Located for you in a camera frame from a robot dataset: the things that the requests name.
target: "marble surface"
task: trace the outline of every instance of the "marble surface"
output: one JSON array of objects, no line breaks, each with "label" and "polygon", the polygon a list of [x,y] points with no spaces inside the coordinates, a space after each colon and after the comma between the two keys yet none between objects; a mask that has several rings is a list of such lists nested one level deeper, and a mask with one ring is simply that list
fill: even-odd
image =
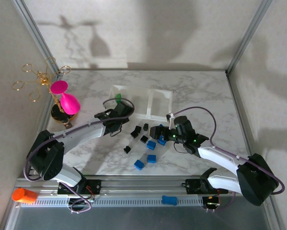
[{"label": "marble surface", "polygon": [[[214,143],[235,153],[246,153],[228,82],[222,71],[73,70],[63,79],[69,84],[67,92],[75,95],[81,103],[81,111],[72,122],[75,126],[104,111],[102,102],[108,98],[114,84],[170,90],[173,91],[172,112],[189,106],[209,109],[218,125]],[[197,133],[208,137],[211,135],[214,126],[208,113],[195,109],[188,110],[183,115],[192,122]],[[130,136],[136,125],[143,126],[145,122],[150,126],[159,125],[159,122],[130,117],[130,122],[123,125],[120,134],[115,137],[107,135],[77,146],[64,156],[64,163],[76,167],[86,175],[199,175],[210,167],[225,171],[213,162],[176,152],[170,142],[165,146],[157,144],[154,151],[147,149],[140,142],[143,131],[136,139]],[[64,126],[51,119],[47,129],[55,132],[63,130]],[[128,154],[123,151],[126,145],[132,147]],[[177,146],[177,149],[183,151],[181,146]],[[156,154],[157,163],[147,163],[139,171],[134,163],[138,159],[143,160],[147,154]]]}]

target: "clear plastic container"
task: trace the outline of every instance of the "clear plastic container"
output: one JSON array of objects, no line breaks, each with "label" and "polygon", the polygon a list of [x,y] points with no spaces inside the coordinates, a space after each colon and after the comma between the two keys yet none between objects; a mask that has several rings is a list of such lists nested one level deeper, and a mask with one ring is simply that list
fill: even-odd
[{"label": "clear plastic container", "polygon": [[134,103],[135,112],[132,116],[136,118],[167,121],[166,115],[171,113],[172,91],[113,85],[109,98],[115,98],[119,93],[122,98],[127,98]]}]

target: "orange cylinder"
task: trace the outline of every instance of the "orange cylinder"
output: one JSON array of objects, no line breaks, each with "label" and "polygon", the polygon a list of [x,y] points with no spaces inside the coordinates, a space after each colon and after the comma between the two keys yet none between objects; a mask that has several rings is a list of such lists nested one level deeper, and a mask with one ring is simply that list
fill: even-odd
[{"label": "orange cylinder", "polygon": [[17,188],[13,194],[12,199],[16,202],[32,204],[36,201],[38,194],[25,188]]}]

